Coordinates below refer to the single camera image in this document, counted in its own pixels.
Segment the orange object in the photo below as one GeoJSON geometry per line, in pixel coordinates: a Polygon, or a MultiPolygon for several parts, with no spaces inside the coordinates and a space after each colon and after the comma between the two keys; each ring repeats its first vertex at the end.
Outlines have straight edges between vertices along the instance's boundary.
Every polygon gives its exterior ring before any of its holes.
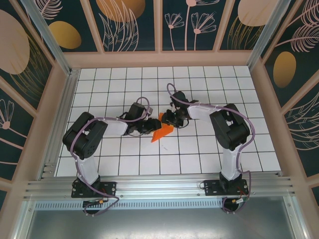
{"type": "MultiPolygon", "coordinates": [[[[164,115],[164,113],[159,114],[159,121],[161,121],[161,117],[164,115]]],[[[152,143],[156,140],[163,138],[164,136],[172,133],[174,131],[174,127],[172,125],[168,125],[166,123],[161,123],[161,128],[154,131],[152,143]]]]}

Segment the purple cable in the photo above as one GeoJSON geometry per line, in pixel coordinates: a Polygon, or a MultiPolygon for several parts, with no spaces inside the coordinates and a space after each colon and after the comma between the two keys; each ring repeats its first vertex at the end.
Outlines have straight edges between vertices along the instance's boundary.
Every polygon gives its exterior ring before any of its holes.
{"type": "Polygon", "coordinates": [[[150,109],[150,102],[149,100],[146,98],[146,97],[139,97],[136,102],[139,100],[139,99],[145,99],[148,103],[148,107],[147,107],[147,110],[145,111],[145,114],[143,114],[141,117],[137,118],[137,119],[133,119],[133,120],[125,120],[125,119],[119,119],[119,118],[112,118],[112,117],[96,117],[94,119],[91,119],[89,120],[80,130],[79,132],[77,133],[77,135],[75,136],[74,140],[72,141],[72,144],[71,144],[71,147],[70,147],[70,153],[72,155],[72,157],[75,159],[75,167],[76,167],[76,170],[79,174],[79,177],[81,178],[81,180],[86,184],[86,186],[88,186],[91,190],[93,190],[94,192],[98,193],[98,194],[101,194],[102,196],[104,197],[108,197],[108,198],[115,198],[116,201],[113,202],[110,206],[108,206],[106,209],[103,209],[101,211],[98,211],[97,213],[95,214],[88,214],[86,209],[88,208],[88,206],[90,206],[91,204],[88,204],[85,208],[84,208],[84,212],[86,213],[86,215],[90,215],[90,216],[98,216],[104,212],[106,212],[109,208],[111,208],[114,204],[116,204],[120,199],[116,196],[113,196],[113,195],[110,195],[110,194],[106,194],[106,193],[102,193],[100,192],[99,190],[96,190],[95,188],[93,188],[89,183],[88,181],[86,181],[86,179],[82,176],[82,172],[79,168],[79,164],[78,164],[78,158],[77,156],[74,154],[73,152],[73,149],[74,149],[74,145],[75,145],[75,142],[78,140],[78,138],[80,137],[81,133],[83,132],[84,129],[86,129],[87,126],[89,126],[92,122],[96,121],[96,120],[118,120],[118,121],[122,121],[122,122],[136,122],[138,120],[141,120],[141,119],[144,119],[147,114],[148,114],[148,111],[150,109]]]}
{"type": "MultiPolygon", "coordinates": [[[[168,88],[169,86],[173,86],[175,92],[176,92],[176,88],[175,88],[175,86],[174,86],[172,83],[168,83],[167,86],[166,86],[166,89],[167,89],[167,92],[168,92],[169,96],[172,97],[172,98],[173,98],[174,100],[176,100],[177,102],[180,102],[180,103],[182,103],[182,104],[189,105],[189,106],[199,106],[199,105],[203,105],[203,106],[208,106],[208,107],[211,107],[211,108],[214,108],[214,109],[218,109],[218,110],[226,110],[226,111],[229,111],[229,112],[232,112],[232,113],[235,113],[235,114],[239,115],[239,116],[242,117],[245,121],[248,122],[248,124],[249,124],[250,127],[251,127],[252,137],[251,137],[251,139],[250,139],[246,144],[242,145],[242,146],[239,148],[239,150],[238,150],[238,152],[237,152],[237,156],[236,156],[236,169],[237,169],[237,171],[238,171],[239,173],[241,173],[241,174],[246,174],[246,173],[249,174],[249,191],[248,191],[248,196],[247,196],[247,197],[249,198],[249,197],[250,197],[250,191],[251,191],[251,172],[250,172],[249,170],[243,172],[243,171],[241,171],[241,170],[239,169],[239,156],[240,156],[241,151],[242,151],[245,147],[247,147],[247,146],[254,140],[254,138],[255,138],[256,131],[255,131],[255,128],[254,128],[254,126],[253,126],[253,123],[251,123],[251,121],[250,121],[246,116],[244,116],[242,113],[240,113],[240,112],[238,112],[238,111],[235,111],[235,110],[233,110],[233,109],[229,109],[229,108],[222,107],[222,106],[213,106],[213,105],[201,104],[201,103],[188,103],[188,102],[181,101],[181,100],[177,99],[176,97],[174,97],[174,96],[172,95],[172,93],[170,92],[170,90],[169,90],[169,88],[168,88]]],[[[226,199],[227,199],[227,197],[225,197],[225,198],[223,199],[222,209],[223,209],[223,211],[226,212],[226,213],[232,212],[232,211],[228,210],[227,208],[225,208],[225,201],[226,201],[226,199]]],[[[242,207],[241,207],[240,209],[237,210],[237,212],[241,211],[241,210],[244,208],[245,205],[246,205],[246,202],[242,205],[242,207]]]]}

